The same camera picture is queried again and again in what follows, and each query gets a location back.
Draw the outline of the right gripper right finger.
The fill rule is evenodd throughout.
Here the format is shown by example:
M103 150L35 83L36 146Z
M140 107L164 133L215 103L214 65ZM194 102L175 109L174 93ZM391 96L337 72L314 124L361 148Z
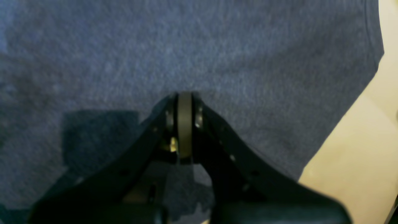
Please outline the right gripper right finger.
M181 162L200 164L215 196L211 224L351 224L338 201L284 176L190 92L178 95Z

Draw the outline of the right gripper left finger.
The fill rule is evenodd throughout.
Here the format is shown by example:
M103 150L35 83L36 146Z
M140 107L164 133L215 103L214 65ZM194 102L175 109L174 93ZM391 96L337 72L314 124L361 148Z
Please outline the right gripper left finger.
M134 111L79 111L64 120L68 174L35 203L29 224L163 224L167 168L178 163L178 95L142 123Z

